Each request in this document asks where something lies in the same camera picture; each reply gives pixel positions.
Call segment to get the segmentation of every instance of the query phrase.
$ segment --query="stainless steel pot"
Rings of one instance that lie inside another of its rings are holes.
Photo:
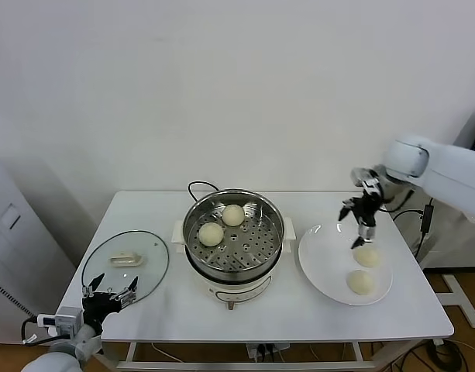
[[[245,219],[227,226],[222,211],[240,205]],[[223,241],[212,247],[198,239],[201,226],[216,222],[224,230]],[[185,252],[192,267],[220,284],[246,284],[261,278],[277,263],[284,239],[284,220],[266,198],[245,190],[222,190],[206,195],[189,209],[183,225]]]

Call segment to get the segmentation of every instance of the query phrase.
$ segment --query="white plate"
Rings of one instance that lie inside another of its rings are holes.
[[[354,218],[313,226],[299,243],[299,262],[310,282],[324,295],[348,305],[370,305],[384,298],[391,289],[392,267],[384,257],[382,246],[377,246],[378,267],[363,267],[354,260],[351,246],[358,236],[357,230]],[[359,269],[373,277],[376,287],[371,294],[356,294],[347,286],[347,275]]]

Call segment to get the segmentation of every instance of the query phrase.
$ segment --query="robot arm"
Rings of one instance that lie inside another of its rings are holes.
[[[351,178],[356,186],[363,187],[363,196],[344,201],[339,221],[351,211],[355,215],[359,238],[353,248],[373,239],[375,212],[407,186],[419,186],[431,197],[475,218],[472,150],[406,136],[391,144],[383,164],[373,169],[355,168]]]
[[[385,153],[384,166],[389,177],[475,217],[475,151],[406,136]]]
[[[120,312],[136,300],[138,281],[137,277],[134,278],[119,293],[96,292],[104,277],[101,274],[82,288],[84,316],[81,309],[61,308],[56,315],[39,315],[36,318],[38,326],[56,326],[59,337],[67,336],[70,341],[53,344],[48,353],[27,364],[22,372],[81,372],[91,355],[101,349],[102,323],[106,316]],[[25,338],[25,323],[22,327],[22,337]],[[56,339],[33,342],[33,338],[35,335],[23,340],[24,345],[34,346]]]

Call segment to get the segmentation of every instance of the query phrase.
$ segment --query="glass pot lid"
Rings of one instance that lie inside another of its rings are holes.
[[[119,293],[138,277],[135,302],[149,295],[163,280],[169,263],[165,242],[147,231],[125,231],[103,242],[82,271],[82,285],[105,274],[95,291]]]

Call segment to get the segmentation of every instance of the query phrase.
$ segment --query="white cabinet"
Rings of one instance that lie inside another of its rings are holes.
[[[54,313],[74,272],[0,164],[0,343],[20,342],[29,313]]]

